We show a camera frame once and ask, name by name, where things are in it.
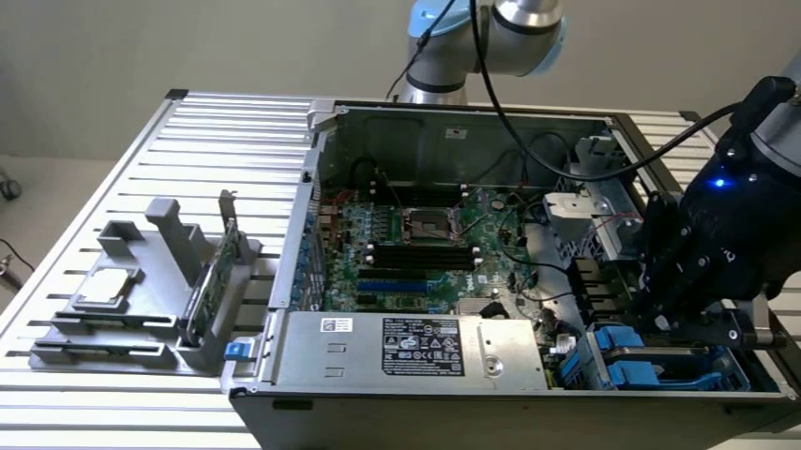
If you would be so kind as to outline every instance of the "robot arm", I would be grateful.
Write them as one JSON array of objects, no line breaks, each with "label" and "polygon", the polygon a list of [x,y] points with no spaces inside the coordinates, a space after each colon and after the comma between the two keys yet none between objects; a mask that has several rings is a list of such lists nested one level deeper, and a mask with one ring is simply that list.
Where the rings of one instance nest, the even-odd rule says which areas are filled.
[{"label": "robot arm", "polygon": [[[425,32],[447,7],[445,0],[417,0],[409,15],[409,58],[413,58],[396,101],[464,104],[464,81],[477,71],[469,24],[469,2],[453,0],[429,35]],[[556,0],[495,0],[479,10],[489,72],[524,76],[544,71],[564,38]]]},{"label": "robot arm", "polygon": [[[801,270],[799,80],[801,53],[782,77],[751,89],[683,197],[650,195],[632,306],[642,331],[730,347],[783,345],[767,300]],[[720,300],[732,305],[715,310]]]}]

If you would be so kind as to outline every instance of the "open computer chassis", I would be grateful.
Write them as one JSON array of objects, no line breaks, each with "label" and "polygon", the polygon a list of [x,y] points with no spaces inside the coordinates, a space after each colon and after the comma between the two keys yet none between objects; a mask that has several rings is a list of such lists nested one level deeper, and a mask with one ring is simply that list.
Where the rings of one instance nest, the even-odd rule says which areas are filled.
[{"label": "open computer chassis", "polygon": [[[621,113],[509,119],[575,173],[651,152]],[[631,327],[642,195],[680,191],[660,162],[573,183],[476,107],[314,101],[309,136],[264,331],[221,377],[261,445],[707,448],[791,425],[794,346]]]}]

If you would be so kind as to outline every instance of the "power supply label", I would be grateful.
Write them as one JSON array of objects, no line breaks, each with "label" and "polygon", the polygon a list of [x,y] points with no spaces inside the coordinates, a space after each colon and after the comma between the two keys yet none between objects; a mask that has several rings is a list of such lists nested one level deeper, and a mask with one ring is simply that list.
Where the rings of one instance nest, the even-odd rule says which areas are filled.
[{"label": "power supply label", "polygon": [[387,375],[464,376],[457,320],[384,318],[381,339]]}]

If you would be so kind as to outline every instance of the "white wall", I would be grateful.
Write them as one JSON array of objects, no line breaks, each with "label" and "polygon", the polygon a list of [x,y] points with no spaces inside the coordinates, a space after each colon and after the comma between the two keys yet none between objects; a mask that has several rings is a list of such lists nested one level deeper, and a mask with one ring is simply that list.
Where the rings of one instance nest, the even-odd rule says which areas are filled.
[{"label": "white wall", "polygon": [[[0,0],[0,153],[117,158],[170,87],[380,97],[411,0]],[[552,71],[512,103],[708,112],[801,43],[796,0],[564,0]],[[484,99],[480,83],[469,97]]]},{"label": "white wall", "polygon": [[[53,157],[0,157],[0,165],[22,185],[22,196],[0,200],[0,237],[37,266],[71,223],[90,194],[105,179],[112,161]],[[0,257],[9,254],[0,246]],[[30,272],[18,261],[10,269],[26,280]],[[0,313],[13,294],[0,289]]]}]

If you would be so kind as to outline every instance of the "motherboard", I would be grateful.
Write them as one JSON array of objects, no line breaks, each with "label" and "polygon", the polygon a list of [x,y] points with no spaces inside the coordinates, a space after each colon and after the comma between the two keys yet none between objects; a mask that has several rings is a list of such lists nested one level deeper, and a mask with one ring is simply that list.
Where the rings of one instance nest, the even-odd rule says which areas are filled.
[{"label": "motherboard", "polygon": [[338,192],[320,210],[324,310],[469,314],[513,300],[535,284],[503,253],[529,260],[521,205],[519,195],[480,187],[424,201],[401,188],[385,201]]}]

